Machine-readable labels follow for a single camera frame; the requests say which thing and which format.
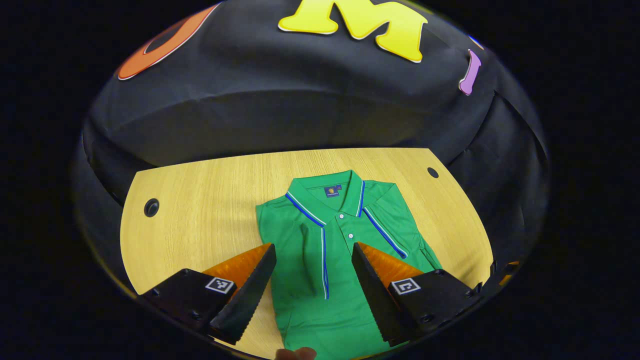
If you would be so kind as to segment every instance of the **black fabric backdrop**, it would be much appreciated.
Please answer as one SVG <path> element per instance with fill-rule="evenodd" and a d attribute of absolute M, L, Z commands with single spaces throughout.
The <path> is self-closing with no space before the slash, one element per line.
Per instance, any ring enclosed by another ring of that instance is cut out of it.
<path fill-rule="evenodd" d="M 256 152 L 427 147 L 482 220 L 494 260 L 483 292 L 492 296 L 507 264 L 531 251 L 548 204 L 548 147 L 526 93 L 490 48 L 439 16 L 423 12 L 415 64 L 373 44 L 385 26 L 353 40 L 337 8 L 331 36 L 279 31 L 279 18 L 299 5 L 225 1 L 162 62 L 126 81 L 109 77 L 72 176 L 79 222 L 100 258 L 128 282 L 115 202 L 124 203 L 137 171 Z M 457 87 L 469 47 L 482 71 L 467 96 Z"/>
<path fill-rule="evenodd" d="M 6 358 L 216 358 L 110 282 L 74 227 L 68 186 L 82 120 L 105 79 L 146 40 L 209 5 L 60 1 L 9 13 Z M 631 130 L 634 44 L 625 31 L 634 11 L 614 3 L 428 6 L 482 39 L 520 80 L 538 106 L 553 180 L 541 240 L 514 281 L 415 358 L 631 356 L 635 286 L 619 270 L 638 250 L 637 160 L 625 157 L 640 140 Z"/>

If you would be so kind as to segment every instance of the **yellow letter m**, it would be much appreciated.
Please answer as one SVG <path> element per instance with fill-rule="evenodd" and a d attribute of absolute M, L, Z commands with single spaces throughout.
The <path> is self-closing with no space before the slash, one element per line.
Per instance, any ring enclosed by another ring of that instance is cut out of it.
<path fill-rule="evenodd" d="M 338 24 L 329 18 L 333 4 L 338 6 L 353 38 L 361 40 L 388 22 L 387 32 L 376 36 L 378 46 L 414 63 L 422 60 L 420 36 L 427 19 L 400 3 L 373 5 L 370 0 L 302 0 L 298 11 L 280 20 L 278 27 L 284 31 L 333 34 L 338 30 Z"/>

